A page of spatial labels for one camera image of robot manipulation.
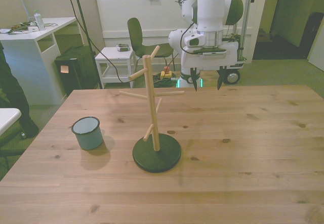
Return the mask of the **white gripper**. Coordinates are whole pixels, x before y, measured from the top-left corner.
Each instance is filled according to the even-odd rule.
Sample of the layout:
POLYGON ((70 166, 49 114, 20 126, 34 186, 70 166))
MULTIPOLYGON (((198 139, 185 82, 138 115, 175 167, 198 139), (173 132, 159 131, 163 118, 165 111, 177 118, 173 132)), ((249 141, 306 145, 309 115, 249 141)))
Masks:
POLYGON ((200 69, 215 69, 218 70, 219 78, 217 81, 217 89, 220 89, 226 77, 226 66, 232 66, 237 63, 238 42, 223 42, 218 47, 184 47, 181 56, 182 68, 190 68, 192 83, 197 91, 197 68, 200 69))

